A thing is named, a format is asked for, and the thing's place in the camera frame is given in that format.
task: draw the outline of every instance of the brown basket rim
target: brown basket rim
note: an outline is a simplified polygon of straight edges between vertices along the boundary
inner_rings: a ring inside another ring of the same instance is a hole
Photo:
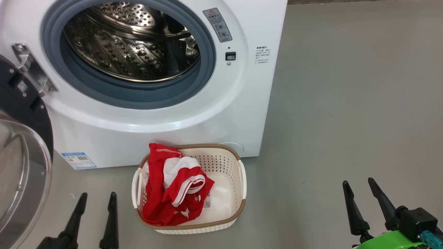
[[[225,149],[227,151],[229,151],[230,153],[232,153],[235,158],[237,159],[237,161],[240,161],[240,156],[237,154],[237,152],[235,152],[235,150],[233,150],[231,147],[228,147],[226,145],[221,145],[221,144],[190,144],[190,145],[181,145],[181,146],[174,146],[174,148],[178,149],[178,150],[183,150],[183,149],[197,149],[197,148],[218,148],[218,149]],[[139,168],[143,168],[144,163],[147,161],[149,154],[147,154],[143,160],[141,161]],[[217,225],[222,225],[222,224],[226,224],[229,223],[235,219],[237,219],[237,217],[241,214],[241,212],[243,211],[243,209],[245,208],[245,204],[246,204],[246,199],[243,199],[241,201],[240,204],[240,208],[237,210],[237,212],[224,220],[220,220],[220,221],[216,221],[216,222],[208,222],[208,223],[203,223],[203,224],[195,224],[195,225],[186,225],[186,226],[153,226],[150,225],[148,223],[146,223],[143,218],[141,217],[140,211],[138,210],[138,208],[135,209],[135,212],[137,214],[137,217],[139,219],[139,221],[145,225],[148,228],[154,229],[154,230],[188,230],[188,229],[198,229],[198,228],[203,228],[203,227],[210,227],[210,226],[217,226]]]

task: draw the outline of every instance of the basket bottom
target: basket bottom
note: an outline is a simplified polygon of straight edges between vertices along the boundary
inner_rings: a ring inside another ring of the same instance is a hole
[[[207,205],[205,205],[199,217],[195,220],[185,222],[181,224],[181,226],[228,219],[237,212],[241,205],[241,202],[236,201],[236,197],[241,194],[241,190],[235,189],[228,175],[218,172],[206,172],[206,174],[215,181],[210,191],[210,197],[206,199],[206,201],[210,201],[210,207],[206,207]]]

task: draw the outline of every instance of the front-loading washing machine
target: front-loading washing machine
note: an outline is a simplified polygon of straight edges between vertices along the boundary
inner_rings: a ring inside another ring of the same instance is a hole
[[[151,142],[257,156],[286,4],[0,0],[0,81],[15,91],[1,104],[47,111],[31,123],[76,169],[138,164]]]

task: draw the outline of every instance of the gray rubber seal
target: gray rubber seal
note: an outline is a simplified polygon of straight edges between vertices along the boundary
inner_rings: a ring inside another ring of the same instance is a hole
[[[196,94],[208,82],[215,67],[214,42],[202,21],[175,0],[138,0],[135,3],[170,15],[194,36],[201,58],[188,72],[167,82],[137,84],[109,77],[91,68],[71,49],[62,31],[74,15],[102,3],[106,1],[59,0],[45,16],[43,48],[52,66],[66,82],[98,101],[131,109],[155,109],[178,104]]]

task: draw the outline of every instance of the washing machine door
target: washing machine door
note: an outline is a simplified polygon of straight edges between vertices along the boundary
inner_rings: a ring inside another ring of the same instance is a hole
[[[0,56],[0,248],[19,247],[36,223],[49,193],[53,153],[38,90]]]

